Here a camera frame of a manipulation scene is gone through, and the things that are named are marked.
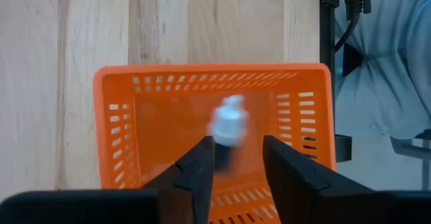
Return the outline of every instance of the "light blue shirt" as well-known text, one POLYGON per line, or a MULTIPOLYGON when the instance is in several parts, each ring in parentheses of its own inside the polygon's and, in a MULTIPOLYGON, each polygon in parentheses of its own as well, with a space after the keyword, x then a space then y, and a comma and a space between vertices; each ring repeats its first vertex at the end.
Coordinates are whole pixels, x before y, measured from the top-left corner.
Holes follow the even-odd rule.
MULTIPOLYGON (((335 18, 340 37, 349 23, 343 0, 335 18)), ((410 139, 431 128, 431 0, 372 0, 348 43, 364 62, 337 75, 336 133, 410 139)), ((338 67, 342 58, 341 49, 338 67)))

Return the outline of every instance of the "plastic basket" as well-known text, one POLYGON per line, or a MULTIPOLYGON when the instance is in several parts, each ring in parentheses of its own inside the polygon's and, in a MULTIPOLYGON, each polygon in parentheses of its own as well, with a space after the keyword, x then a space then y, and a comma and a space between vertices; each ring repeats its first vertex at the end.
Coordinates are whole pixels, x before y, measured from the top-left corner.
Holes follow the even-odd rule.
POLYGON ((105 67, 94 78, 102 188, 138 188, 206 134, 222 98, 244 95, 248 135, 231 174, 214 176, 210 223, 279 223, 263 135, 335 169, 331 82, 313 64, 105 67))

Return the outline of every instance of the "wooden surface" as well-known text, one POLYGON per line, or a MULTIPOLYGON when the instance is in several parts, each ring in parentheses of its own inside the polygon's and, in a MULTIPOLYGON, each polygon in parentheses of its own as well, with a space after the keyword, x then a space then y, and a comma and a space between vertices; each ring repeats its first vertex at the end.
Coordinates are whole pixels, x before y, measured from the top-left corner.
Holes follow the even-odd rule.
POLYGON ((301 61, 319 61, 319 0, 0 0, 0 200, 100 186, 100 67, 301 61))

